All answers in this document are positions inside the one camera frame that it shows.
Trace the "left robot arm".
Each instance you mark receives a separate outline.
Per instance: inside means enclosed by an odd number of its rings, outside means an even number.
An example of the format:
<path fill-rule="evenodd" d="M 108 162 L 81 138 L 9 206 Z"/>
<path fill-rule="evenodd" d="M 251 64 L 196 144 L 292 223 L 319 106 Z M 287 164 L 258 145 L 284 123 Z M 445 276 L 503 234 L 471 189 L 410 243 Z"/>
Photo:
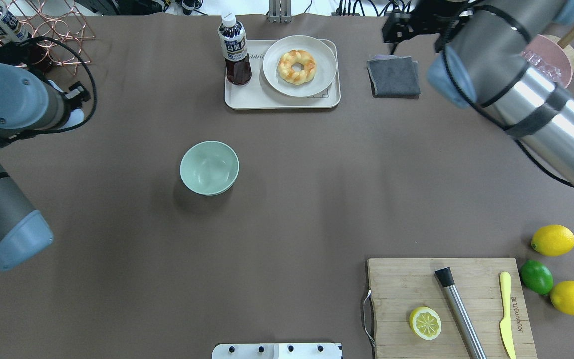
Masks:
<path fill-rule="evenodd" d="M 50 42 L 83 66 L 90 89 L 75 82 L 66 91 L 30 61 L 33 45 Z M 58 134 L 86 124 L 96 111 L 94 78 L 82 57 L 54 38 L 39 36 L 0 47 L 0 150 L 20 140 Z M 11 270 L 54 241 L 41 212 L 0 163 L 0 271 Z"/>

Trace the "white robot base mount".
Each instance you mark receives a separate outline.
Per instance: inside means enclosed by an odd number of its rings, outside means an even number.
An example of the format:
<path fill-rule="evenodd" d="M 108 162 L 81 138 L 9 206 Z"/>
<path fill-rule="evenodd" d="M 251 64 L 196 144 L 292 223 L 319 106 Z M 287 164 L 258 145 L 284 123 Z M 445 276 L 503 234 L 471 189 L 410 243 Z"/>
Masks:
<path fill-rule="evenodd" d="M 215 345 L 212 359 L 343 359 L 341 343 L 226 343 Z"/>

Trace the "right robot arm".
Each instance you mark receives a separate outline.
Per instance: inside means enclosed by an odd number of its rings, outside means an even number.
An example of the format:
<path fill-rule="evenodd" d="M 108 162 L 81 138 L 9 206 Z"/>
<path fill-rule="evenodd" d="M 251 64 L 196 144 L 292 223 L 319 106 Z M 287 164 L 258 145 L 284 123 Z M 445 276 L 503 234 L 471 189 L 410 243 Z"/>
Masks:
<path fill-rule="evenodd" d="M 458 107 L 491 109 L 497 125 L 574 187 L 574 99 L 522 57 L 551 22 L 574 23 L 574 0 L 414 0 L 381 34 L 397 46 L 440 34 L 428 81 Z"/>

